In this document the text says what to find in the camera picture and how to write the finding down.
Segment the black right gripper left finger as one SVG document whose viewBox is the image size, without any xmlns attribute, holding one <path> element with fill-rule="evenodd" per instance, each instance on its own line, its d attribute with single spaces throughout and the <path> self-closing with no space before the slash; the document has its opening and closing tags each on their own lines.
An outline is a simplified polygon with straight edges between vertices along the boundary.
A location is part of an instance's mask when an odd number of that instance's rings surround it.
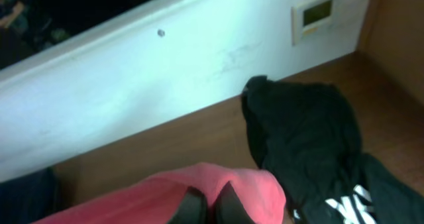
<svg viewBox="0 0 424 224">
<path fill-rule="evenodd" d="M 207 199 L 196 188 L 189 187 L 168 224 L 206 224 Z"/>
</svg>

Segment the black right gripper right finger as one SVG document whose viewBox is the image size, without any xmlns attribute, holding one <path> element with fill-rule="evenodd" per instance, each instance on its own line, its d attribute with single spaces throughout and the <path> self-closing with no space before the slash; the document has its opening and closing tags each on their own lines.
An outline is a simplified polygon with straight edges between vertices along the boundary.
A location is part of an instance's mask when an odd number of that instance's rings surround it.
<svg viewBox="0 0 424 224">
<path fill-rule="evenodd" d="M 215 223 L 254 224 L 230 182 L 224 185 L 215 202 Z"/>
</svg>

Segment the orange red printed t-shirt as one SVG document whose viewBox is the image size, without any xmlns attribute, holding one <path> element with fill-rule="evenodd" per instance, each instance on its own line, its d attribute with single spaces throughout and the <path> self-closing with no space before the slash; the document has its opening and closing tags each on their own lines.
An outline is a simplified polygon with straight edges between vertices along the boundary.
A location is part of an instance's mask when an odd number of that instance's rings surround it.
<svg viewBox="0 0 424 224">
<path fill-rule="evenodd" d="M 285 205 L 268 171 L 199 163 L 149 176 L 41 223 L 282 223 Z"/>
</svg>

